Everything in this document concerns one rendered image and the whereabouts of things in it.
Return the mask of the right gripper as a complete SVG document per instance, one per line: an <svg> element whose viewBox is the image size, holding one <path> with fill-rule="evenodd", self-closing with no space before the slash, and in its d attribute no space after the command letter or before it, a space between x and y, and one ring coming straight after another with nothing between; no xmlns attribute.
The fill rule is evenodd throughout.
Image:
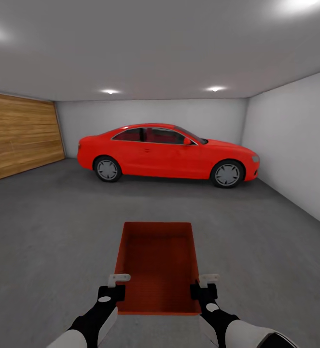
<svg viewBox="0 0 320 348"><path fill-rule="evenodd" d="M191 299L199 300L199 302L200 302L200 298L205 294L210 295L211 297L214 298L214 300L218 299L217 288L214 283L208 284L208 287L203 289L200 287L198 282L196 282L196 284L191 284L190 293L191 293Z"/></svg>

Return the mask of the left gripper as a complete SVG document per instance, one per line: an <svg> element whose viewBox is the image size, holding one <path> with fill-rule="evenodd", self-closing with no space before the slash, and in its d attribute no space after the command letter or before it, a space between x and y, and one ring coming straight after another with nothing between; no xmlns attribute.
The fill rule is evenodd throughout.
<svg viewBox="0 0 320 348"><path fill-rule="evenodd" d="M116 297L116 302L125 300L125 286L115 285L114 287L101 286L98 289L98 298L107 292L112 292Z"/></svg>

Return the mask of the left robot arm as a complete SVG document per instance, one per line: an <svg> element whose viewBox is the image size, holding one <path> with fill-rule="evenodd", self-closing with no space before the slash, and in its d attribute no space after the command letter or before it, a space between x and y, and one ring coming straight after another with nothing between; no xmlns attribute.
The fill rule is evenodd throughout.
<svg viewBox="0 0 320 348"><path fill-rule="evenodd" d="M116 322L116 302L125 300L125 286L118 286L116 282L130 279L129 274L110 275L108 285L98 289L94 308L79 316L69 330L46 348L98 348Z"/></svg>

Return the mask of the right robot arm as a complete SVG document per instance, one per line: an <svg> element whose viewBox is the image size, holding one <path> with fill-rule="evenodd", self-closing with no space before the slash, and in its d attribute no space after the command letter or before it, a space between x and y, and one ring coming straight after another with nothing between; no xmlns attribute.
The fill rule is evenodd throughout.
<svg viewBox="0 0 320 348"><path fill-rule="evenodd" d="M215 302L217 288L208 281L220 281L219 274L199 275L200 283L190 285L192 300L198 300L202 314L199 322L202 332L218 348L300 348L284 334L251 325L223 310Z"/></svg>

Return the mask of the storage box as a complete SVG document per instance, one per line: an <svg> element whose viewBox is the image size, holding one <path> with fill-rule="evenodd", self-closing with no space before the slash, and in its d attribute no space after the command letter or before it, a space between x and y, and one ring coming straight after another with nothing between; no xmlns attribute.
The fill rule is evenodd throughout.
<svg viewBox="0 0 320 348"><path fill-rule="evenodd" d="M190 222L125 222L115 273L129 274L118 315L196 316L200 283Z"/></svg>

